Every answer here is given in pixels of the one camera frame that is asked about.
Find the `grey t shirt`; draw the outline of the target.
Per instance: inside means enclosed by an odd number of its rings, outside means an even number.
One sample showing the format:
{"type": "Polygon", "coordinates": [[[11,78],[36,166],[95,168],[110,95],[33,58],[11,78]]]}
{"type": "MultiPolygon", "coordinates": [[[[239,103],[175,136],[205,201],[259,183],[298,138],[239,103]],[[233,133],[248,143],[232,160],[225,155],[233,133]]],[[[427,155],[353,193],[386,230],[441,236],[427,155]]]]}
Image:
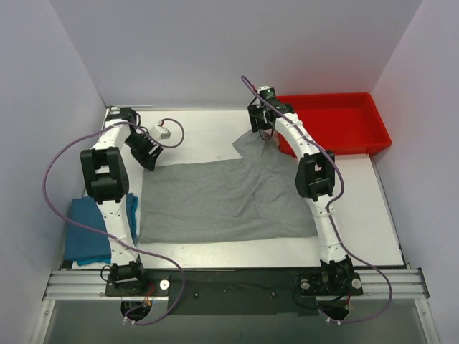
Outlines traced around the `grey t shirt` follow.
{"type": "Polygon", "coordinates": [[[197,244],[317,235],[295,188],[297,164],[273,142],[245,133],[240,158],[159,166],[143,174],[142,244],[197,244]]]}

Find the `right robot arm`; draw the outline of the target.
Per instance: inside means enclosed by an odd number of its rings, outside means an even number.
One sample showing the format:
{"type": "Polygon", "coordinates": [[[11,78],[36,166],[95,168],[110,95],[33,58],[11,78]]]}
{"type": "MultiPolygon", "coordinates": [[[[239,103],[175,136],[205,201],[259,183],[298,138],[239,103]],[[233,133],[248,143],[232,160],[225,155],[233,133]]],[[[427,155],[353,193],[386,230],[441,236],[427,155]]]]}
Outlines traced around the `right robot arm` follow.
{"type": "Polygon", "coordinates": [[[352,262],[333,229],[333,207],[328,204],[333,199],[336,181],[334,154],[319,147],[293,107],[283,104],[272,87],[256,88],[249,82],[246,86],[255,96],[247,107],[252,130],[277,131],[298,160],[295,187],[311,210],[320,243],[321,276],[317,286],[332,295],[349,293],[352,262]]]}

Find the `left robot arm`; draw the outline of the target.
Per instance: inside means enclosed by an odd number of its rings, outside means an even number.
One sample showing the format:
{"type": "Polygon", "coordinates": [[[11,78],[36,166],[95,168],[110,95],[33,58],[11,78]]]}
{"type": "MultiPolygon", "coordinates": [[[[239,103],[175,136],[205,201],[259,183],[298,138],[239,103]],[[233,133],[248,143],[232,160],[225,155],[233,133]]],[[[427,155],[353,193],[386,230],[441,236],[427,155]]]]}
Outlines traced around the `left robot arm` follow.
{"type": "Polygon", "coordinates": [[[100,211],[111,250],[108,284],[123,287],[131,295],[140,295],[148,284],[140,254],[131,250],[134,241],[128,220],[127,195],[129,179],[121,148],[126,145],[131,155],[145,169],[152,171],[163,148],[148,139],[146,130],[136,130],[139,114],[122,107],[107,115],[104,130],[96,144],[80,153],[85,188],[100,211]]]}

